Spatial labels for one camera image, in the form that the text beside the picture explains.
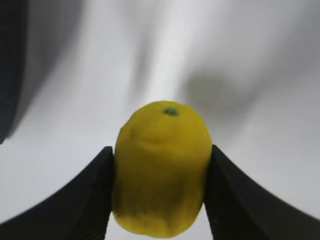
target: white backdrop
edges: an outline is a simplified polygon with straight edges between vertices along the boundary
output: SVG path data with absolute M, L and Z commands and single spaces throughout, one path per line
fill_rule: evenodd
M 245 173 L 320 219 L 319 10 L 318 0 L 31 0 L 27 111 L 0 146 L 0 222 L 65 185 L 156 100 L 193 106 Z M 175 239 L 199 236 L 211 239 L 203 209 Z M 107 239 L 151 238 L 111 215 Z

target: black rubber pad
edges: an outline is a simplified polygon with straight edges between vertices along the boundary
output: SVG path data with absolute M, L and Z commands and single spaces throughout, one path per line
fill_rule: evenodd
M 111 212 L 111 147 L 70 183 L 28 211 L 0 225 L 1 240 L 103 240 Z
M 204 204 L 214 240 L 320 240 L 319 220 L 262 188 L 216 146 Z
M 18 106 L 26 50 L 27 0 L 0 0 L 0 144 Z

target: yellow fruit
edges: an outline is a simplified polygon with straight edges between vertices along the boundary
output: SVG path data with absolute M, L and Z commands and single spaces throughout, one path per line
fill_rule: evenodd
M 112 211 L 129 232 L 171 238 L 201 209 L 212 139 L 191 107 L 157 101 L 137 110 L 115 146 Z

